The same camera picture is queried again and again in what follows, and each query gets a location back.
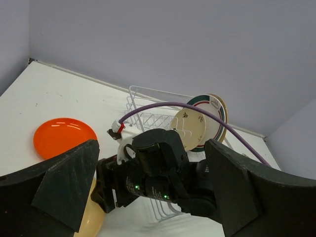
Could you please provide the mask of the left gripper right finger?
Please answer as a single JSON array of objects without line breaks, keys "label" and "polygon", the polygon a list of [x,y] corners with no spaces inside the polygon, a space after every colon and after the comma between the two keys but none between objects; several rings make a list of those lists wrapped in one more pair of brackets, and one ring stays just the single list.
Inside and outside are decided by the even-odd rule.
[{"label": "left gripper right finger", "polygon": [[211,182],[227,237],[313,237],[316,182],[205,143]]}]

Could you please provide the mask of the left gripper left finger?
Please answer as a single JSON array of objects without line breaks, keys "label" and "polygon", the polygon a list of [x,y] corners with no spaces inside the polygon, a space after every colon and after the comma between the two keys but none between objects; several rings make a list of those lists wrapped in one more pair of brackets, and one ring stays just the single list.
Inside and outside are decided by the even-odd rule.
[{"label": "left gripper left finger", "polygon": [[99,158],[88,140],[0,178],[2,237],[72,237],[80,229]]}]

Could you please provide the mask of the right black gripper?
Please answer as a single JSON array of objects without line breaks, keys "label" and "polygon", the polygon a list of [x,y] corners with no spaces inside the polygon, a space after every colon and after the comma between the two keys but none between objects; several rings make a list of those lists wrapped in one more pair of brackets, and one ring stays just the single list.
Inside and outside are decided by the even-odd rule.
[{"label": "right black gripper", "polygon": [[138,197],[171,203],[189,198],[189,160],[175,130],[148,130],[125,145],[123,153],[128,149],[135,152],[134,158],[118,164],[118,157],[112,156],[97,163],[90,197],[105,213],[127,207]]}]

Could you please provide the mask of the small cream plate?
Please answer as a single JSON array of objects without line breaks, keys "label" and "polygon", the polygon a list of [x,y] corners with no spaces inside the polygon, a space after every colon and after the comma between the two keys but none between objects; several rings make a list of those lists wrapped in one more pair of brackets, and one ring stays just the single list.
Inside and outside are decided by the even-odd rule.
[{"label": "small cream plate", "polygon": [[174,116],[169,128],[177,131],[185,151],[190,151],[196,148],[204,138],[205,117],[195,110],[183,108]]}]

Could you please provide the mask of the tan round plate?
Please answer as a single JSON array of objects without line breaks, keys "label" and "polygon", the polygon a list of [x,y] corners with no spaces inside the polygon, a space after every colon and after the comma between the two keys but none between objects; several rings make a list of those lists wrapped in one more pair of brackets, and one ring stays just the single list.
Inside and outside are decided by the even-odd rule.
[{"label": "tan round plate", "polygon": [[93,178],[81,226],[79,232],[74,233],[74,237],[96,237],[102,227],[105,213],[90,197],[95,186],[96,178]]}]

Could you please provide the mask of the beige plate with leaf design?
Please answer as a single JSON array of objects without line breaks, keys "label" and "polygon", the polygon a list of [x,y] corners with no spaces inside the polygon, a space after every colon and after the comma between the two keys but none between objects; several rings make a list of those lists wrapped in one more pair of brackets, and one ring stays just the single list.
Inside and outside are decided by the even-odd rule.
[{"label": "beige plate with leaf design", "polygon": [[[214,97],[216,97],[219,101],[220,101],[220,103],[221,103],[221,108],[220,108],[220,111],[222,112],[222,117],[223,117],[223,121],[225,122],[225,123],[228,123],[228,112],[227,112],[227,107],[226,107],[226,104],[225,104],[225,102],[223,101],[223,99],[222,98],[220,98],[218,95],[216,95],[216,94],[210,94],[210,95],[212,95],[212,96],[214,96]],[[219,138],[219,142],[223,142],[224,141],[224,139],[225,139],[225,136],[226,136],[226,132],[227,132],[227,129],[223,126],[222,127],[223,128],[223,131],[222,131],[222,134],[221,134],[221,137]]]}]

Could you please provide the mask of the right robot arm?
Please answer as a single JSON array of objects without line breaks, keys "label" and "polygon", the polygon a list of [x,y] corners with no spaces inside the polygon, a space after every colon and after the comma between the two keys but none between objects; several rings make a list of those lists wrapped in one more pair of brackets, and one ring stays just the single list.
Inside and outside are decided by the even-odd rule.
[{"label": "right robot arm", "polygon": [[117,163],[117,157],[97,164],[91,199],[109,213],[127,207],[138,197],[175,203],[182,212],[211,218],[217,209],[206,160],[190,162],[179,134],[152,129],[132,138],[123,148],[135,157]]}]

